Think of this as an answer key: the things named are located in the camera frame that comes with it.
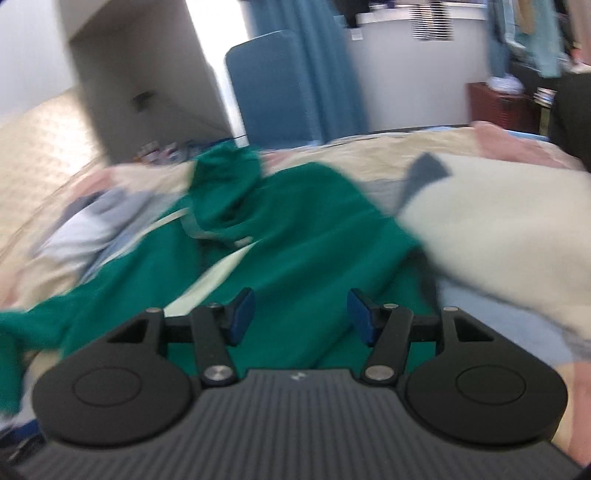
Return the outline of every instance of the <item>circular mount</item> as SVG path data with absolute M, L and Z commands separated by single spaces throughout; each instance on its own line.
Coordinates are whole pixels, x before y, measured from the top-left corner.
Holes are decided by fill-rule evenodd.
M 141 345 L 98 342 L 49 370 L 33 390 L 44 433 L 89 447 L 120 447 L 171 427 L 193 398 L 188 377 Z
M 418 419 L 437 434 L 485 447 L 551 438 L 566 408 L 564 382 L 506 341 L 460 344 L 411 373 L 405 397 Z

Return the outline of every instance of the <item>green towel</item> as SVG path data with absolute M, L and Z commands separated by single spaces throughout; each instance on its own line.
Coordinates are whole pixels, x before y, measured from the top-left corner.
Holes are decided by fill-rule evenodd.
M 0 409 L 18 407 L 19 351 L 59 348 L 68 355 L 147 307 L 165 307 L 245 238 L 256 244 L 206 300 L 225 303 L 244 287 L 255 291 L 255 319 L 230 349 L 241 374 L 256 367 L 358 371 L 368 348 L 346 313 L 353 287 L 429 313 L 417 256 L 410 255 L 417 242 L 337 172 L 311 163 L 262 178 L 257 154 L 231 143 L 196 161 L 188 194 L 170 210 L 188 207 L 194 222 L 150 232 L 64 296 L 0 314 L 0 332 L 8 334 L 0 336 Z M 208 239 L 188 236 L 188 223 Z M 194 370 L 190 348 L 173 348 L 169 358 Z

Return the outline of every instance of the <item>blue curtain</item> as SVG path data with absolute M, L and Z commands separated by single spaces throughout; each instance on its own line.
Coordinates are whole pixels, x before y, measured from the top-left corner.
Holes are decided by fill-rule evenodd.
M 367 133 L 356 73 L 329 0 L 248 0 L 256 35 L 291 30 L 303 48 L 325 142 Z

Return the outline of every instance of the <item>blue chair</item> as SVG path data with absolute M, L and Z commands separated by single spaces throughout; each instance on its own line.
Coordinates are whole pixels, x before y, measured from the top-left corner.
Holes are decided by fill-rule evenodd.
M 237 45 L 226 54 L 226 66 L 251 145 L 279 149 L 324 143 L 295 34 L 281 30 Z

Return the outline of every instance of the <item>metal screw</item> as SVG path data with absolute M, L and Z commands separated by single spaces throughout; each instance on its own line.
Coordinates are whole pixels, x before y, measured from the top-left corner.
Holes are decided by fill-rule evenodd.
M 230 378 L 234 374 L 234 370 L 232 370 L 227 365 L 212 365 L 205 369 L 203 375 L 208 380 L 212 382 L 224 382 L 228 378 Z
M 394 369 L 388 365 L 372 365 L 365 370 L 365 376 L 370 380 L 383 382 L 394 376 Z

